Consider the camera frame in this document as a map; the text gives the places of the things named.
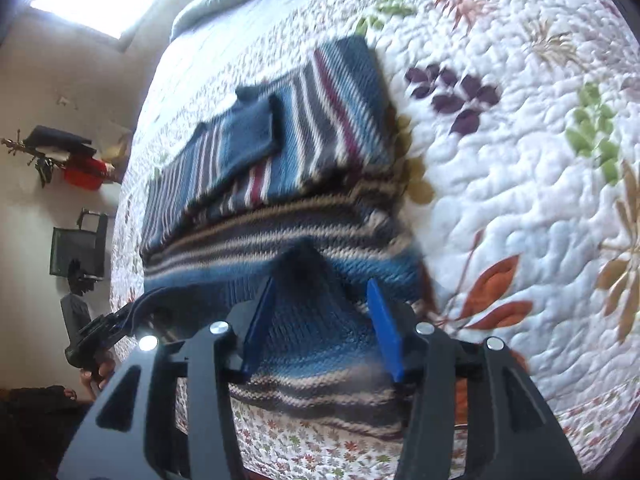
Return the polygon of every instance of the beige wall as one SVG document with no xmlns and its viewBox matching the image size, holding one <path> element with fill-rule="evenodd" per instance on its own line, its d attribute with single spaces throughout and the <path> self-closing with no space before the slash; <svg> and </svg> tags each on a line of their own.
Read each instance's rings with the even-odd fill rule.
<svg viewBox="0 0 640 480">
<path fill-rule="evenodd" d="M 89 137 L 99 149 L 123 127 L 134 130 L 173 18 L 188 1 L 158 1 L 124 53 L 66 23 L 24 13 L 0 46 L 0 137 L 44 124 Z M 59 104 L 61 97 L 68 104 Z M 0 152 L 0 388 L 78 388 L 78 372 L 63 354 L 66 281 L 49 276 L 52 228 L 72 228 L 83 207 L 114 214 L 119 186 L 87 192 L 57 178 L 40 189 L 27 161 Z M 105 312 L 108 295 L 105 282 L 86 298 L 94 312 Z"/>
</svg>

